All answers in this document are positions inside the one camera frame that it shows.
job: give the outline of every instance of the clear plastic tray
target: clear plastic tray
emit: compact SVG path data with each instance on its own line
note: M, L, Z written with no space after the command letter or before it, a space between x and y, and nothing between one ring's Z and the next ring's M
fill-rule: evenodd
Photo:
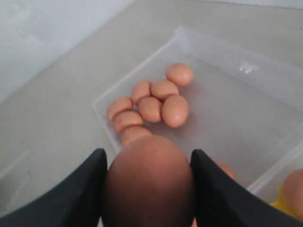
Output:
M303 9L302 0L201 0L201 1L214 1L214 2L226 2L235 4L246 4L253 6L272 6L290 9Z
M258 193L267 177L303 151L303 70L180 27L168 43L93 101L116 152L122 146L106 118L109 105L129 96L138 81L165 78L165 69L174 62L195 72L194 82L180 88L190 105L189 119L178 129L164 123L146 126L173 140L188 158L193 149L203 149L230 166L241 185Z

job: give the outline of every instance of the plastic container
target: plastic container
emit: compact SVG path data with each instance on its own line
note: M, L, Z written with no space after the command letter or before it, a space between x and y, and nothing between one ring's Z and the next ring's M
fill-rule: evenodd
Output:
M195 72L194 81L180 87L190 105L189 119L178 129L164 123L146 126L174 141L188 158L193 149L203 149L265 199L261 187L303 152L303 70L180 27L168 43L93 101L116 152L122 146L107 121L109 105L129 96L143 79L165 78L165 69L175 62Z
M226 2L235 4L246 4L253 6L272 6L290 9L303 9L302 0L202 0L202 1L213 1L213 2Z

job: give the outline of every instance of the gray floor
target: gray floor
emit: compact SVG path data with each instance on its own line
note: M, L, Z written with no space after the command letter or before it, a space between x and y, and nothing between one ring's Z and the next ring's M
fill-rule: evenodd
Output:
M113 160L90 103L180 24L303 68L303 11L139 0L1 104L0 215L52 188L95 148Z

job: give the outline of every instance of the yellow object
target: yellow object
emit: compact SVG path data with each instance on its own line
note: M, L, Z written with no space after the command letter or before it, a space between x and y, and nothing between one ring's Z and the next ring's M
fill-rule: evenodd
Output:
M276 202L271 203L271 206L275 207L276 209L300 220L293 212L291 212L291 210L289 209L289 207L286 205L285 200L284 200L284 192L283 189L280 188L280 195L279 198Z

